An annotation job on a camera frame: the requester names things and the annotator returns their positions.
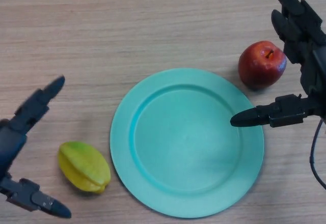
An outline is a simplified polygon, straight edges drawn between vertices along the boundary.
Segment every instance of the red apple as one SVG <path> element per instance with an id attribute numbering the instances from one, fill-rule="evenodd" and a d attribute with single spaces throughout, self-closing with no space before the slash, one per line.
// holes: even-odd
<path id="1" fill-rule="evenodd" d="M 250 89 L 264 89 L 274 84 L 283 74 L 286 56 L 269 41 L 250 45 L 240 56 L 238 72 Z"/>

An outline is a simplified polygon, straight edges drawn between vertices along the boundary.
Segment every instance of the wood grain surface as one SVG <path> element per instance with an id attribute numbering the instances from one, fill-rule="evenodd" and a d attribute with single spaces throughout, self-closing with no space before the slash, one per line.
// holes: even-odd
<path id="1" fill-rule="evenodd" d="M 326 0 L 307 1 L 326 19 Z M 73 215 L 62 220 L 29 213 L 1 196 L 0 223 L 324 223 L 326 191 L 309 166 L 316 117 L 295 126 L 264 126 L 266 151 L 257 183 L 237 204 L 203 219 L 151 211 L 123 187 L 110 158 L 115 109 L 129 89 L 154 72 L 209 70 L 234 83 L 255 105 L 302 93 L 299 66 L 290 63 L 263 92 L 251 92 L 239 80 L 237 62 L 246 47 L 260 40 L 283 47 L 270 21 L 273 9 L 280 10 L 277 0 L 0 0 L 1 117 L 10 118 L 36 88 L 66 76 L 64 89 L 29 133 L 10 172 L 15 180 L 39 183 Z M 62 176 L 57 150 L 69 140 L 88 142 L 107 158 L 112 181 L 102 195 L 80 194 Z M 316 153 L 321 176 L 325 153 L 322 142 Z"/>

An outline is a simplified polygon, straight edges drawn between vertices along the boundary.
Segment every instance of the robotic arm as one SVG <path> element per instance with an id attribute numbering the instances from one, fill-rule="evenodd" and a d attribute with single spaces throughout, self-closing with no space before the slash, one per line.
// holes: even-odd
<path id="1" fill-rule="evenodd" d="M 57 78 L 44 90 L 35 91 L 16 111 L 11 120 L 0 121 L 0 193 L 7 201 L 28 211 L 41 210 L 47 214 L 70 218 L 69 209 L 42 193 L 40 186 L 28 179 L 11 179 L 8 170 L 24 144 L 26 134 L 49 110 L 48 103 L 63 87 L 65 78 Z"/>
<path id="2" fill-rule="evenodd" d="M 303 123 L 307 116 L 326 119 L 326 35 L 322 20 L 305 0 L 278 0 L 282 12 L 273 10 L 271 21 L 284 42 L 284 53 L 300 64 L 300 82 L 308 95 L 277 97 L 269 105 L 259 105 L 231 118 L 231 125 L 247 127 L 269 124 L 280 127 Z"/>

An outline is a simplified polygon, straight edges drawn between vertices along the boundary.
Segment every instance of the teal plate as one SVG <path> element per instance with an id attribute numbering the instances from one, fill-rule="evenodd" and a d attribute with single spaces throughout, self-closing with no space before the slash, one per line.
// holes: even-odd
<path id="1" fill-rule="evenodd" d="M 126 188 L 160 213 L 216 214 L 252 187 L 264 156 L 261 126 L 237 128 L 231 117 L 252 104 L 222 77 L 190 68 L 163 71 L 124 97 L 110 149 Z"/>

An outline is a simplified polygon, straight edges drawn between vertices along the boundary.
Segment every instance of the black cable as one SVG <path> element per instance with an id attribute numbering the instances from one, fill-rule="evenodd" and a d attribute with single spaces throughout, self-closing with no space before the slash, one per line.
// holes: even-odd
<path id="1" fill-rule="evenodd" d="M 315 153 L 315 146 L 316 146 L 316 142 L 317 142 L 317 138 L 318 138 L 318 134 L 321 128 L 321 125 L 323 124 L 323 119 L 321 119 L 319 121 L 319 124 L 317 126 L 315 135 L 314 135 L 314 139 L 312 141 L 312 145 L 311 145 L 311 151 L 310 151 L 310 158 L 309 158 L 309 162 L 310 162 L 310 167 L 312 170 L 312 173 L 314 174 L 315 178 L 317 179 L 317 181 L 320 183 L 320 185 L 326 189 L 326 184 L 321 180 L 321 178 L 319 177 L 316 169 L 315 169 L 315 159 L 314 159 L 314 153 Z"/>

